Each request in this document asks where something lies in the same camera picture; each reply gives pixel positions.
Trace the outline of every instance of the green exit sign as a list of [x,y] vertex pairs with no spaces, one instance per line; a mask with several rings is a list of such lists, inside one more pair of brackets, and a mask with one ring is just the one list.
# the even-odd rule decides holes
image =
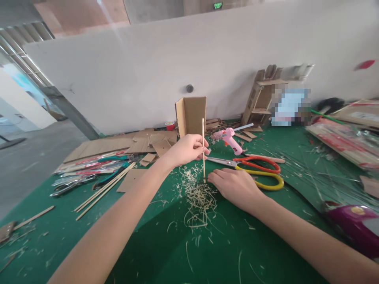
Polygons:
[[222,9],[222,2],[213,3],[213,11],[214,10],[221,10]]

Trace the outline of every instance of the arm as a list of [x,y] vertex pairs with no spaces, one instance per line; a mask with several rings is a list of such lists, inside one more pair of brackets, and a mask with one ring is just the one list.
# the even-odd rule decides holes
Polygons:
[[204,152],[209,154],[209,150],[202,147],[201,140],[201,135],[187,135],[158,159],[83,236],[48,283],[104,283],[171,170],[202,159]]
[[221,194],[277,233],[330,283],[379,283],[379,266],[264,195],[245,171],[208,176]]

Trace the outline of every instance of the yellow scissors handle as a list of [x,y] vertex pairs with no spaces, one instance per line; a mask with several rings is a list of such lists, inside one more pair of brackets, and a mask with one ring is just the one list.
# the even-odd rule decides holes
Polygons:
[[266,189],[266,190],[270,190],[270,191],[277,191],[277,190],[282,189],[283,186],[284,186],[284,180],[279,175],[277,175],[277,174],[272,174],[272,173],[267,173],[267,172],[261,172],[261,171],[245,170],[245,169],[240,168],[239,166],[236,166],[235,169],[236,170],[244,170],[248,174],[252,174],[252,175],[270,176],[270,177],[276,178],[276,180],[279,182],[277,185],[269,186],[269,185],[264,185],[262,183],[259,183],[259,182],[255,181],[255,183],[257,184],[257,186],[260,187],[260,188],[262,188],[262,189]]

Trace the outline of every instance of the concrete floor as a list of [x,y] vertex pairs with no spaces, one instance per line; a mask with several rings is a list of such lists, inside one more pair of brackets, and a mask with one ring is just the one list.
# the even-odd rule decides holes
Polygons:
[[39,186],[76,147],[88,139],[69,120],[26,133],[26,141],[0,150],[0,219]]

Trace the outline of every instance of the glue gun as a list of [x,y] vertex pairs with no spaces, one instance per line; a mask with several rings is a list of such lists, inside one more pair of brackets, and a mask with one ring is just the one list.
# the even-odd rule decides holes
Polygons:
[[241,129],[244,129],[244,128],[247,128],[247,127],[250,127],[253,125],[254,124],[251,123],[251,124],[248,124],[245,126],[238,127],[236,129],[233,129],[230,127],[230,128],[225,129],[225,130],[220,130],[220,131],[214,133],[213,135],[211,135],[211,138],[216,139],[216,140],[220,140],[220,139],[224,140],[225,145],[231,146],[231,148],[234,151],[234,154],[238,156],[238,155],[242,154],[243,150],[242,150],[241,146],[236,142],[236,140],[233,139],[233,135],[235,134],[235,131],[241,130]]

